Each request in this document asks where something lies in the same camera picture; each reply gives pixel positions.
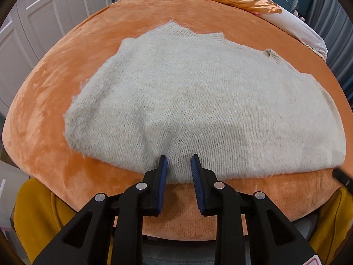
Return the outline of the white panelled wardrobe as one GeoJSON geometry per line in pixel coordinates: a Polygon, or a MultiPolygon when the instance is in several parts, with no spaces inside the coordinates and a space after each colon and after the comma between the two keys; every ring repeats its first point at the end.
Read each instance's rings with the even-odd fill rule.
{"type": "Polygon", "coordinates": [[[1,26],[1,115],[41,58],[112,0],[18,0],[1,26]]]}

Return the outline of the yellow garment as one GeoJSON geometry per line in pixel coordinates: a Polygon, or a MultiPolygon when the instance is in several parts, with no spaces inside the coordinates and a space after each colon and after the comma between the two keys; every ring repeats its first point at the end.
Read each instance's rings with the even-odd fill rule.
{"type": "Polygon", "coordinates": [[[20,187],[14,229],[31,263],[76,213],[35,178],[20,187]]]}

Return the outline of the white duvet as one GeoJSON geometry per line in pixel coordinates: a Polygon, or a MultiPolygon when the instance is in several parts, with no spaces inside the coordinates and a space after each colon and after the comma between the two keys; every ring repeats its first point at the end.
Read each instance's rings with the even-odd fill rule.
{"type": "Polygon", "coordinates": [[[254,15],[259,16],[277,28],[283,30],[288,35],[296,38],[319,55],[323,60],[326,60],[328,50],[323,38],[294,14],[290,13],[282,6],[280,7],[282,9],[281,13],[254,15]]]}

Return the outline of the grey curtain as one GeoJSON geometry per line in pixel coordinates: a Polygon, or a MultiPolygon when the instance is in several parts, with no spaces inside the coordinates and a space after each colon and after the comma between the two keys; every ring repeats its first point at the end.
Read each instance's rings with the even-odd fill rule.
{"type": "Polygon", "coordinates": [[[325,41],[326,64],[352,105],[352,21],[338,0],[313,0],[306,23],[325,41]]]}

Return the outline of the cream knit sweater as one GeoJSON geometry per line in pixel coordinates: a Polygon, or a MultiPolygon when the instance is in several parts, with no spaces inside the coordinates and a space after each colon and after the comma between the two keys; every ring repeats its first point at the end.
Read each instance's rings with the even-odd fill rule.
{"type": "Polygon", "coordinates": [[[195,154],[225,180],[333,168],[346,155],[338,109],[312,75],[176,22],[122,40],[73,99],[65,139],[139,173],[165,155],[171,183],[191,181],[195,154]]]}

